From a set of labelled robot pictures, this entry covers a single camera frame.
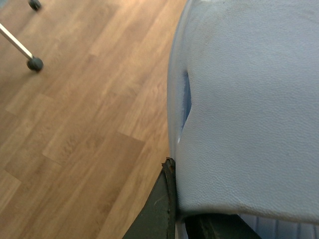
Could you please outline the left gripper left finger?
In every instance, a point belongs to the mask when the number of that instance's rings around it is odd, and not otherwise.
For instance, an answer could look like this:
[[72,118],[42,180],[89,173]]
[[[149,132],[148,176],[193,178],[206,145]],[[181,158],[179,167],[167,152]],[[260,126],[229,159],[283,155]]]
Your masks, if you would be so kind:
[[167,158],[142,210],[123,238],[173,239],[176,221],[175,161]]

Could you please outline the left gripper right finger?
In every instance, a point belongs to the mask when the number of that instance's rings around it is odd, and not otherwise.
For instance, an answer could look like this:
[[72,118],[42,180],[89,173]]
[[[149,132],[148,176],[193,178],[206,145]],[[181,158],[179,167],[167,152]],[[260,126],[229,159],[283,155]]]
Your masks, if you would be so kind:
[[238,215],[201,214],[185,219],[190,239],[259,239]]

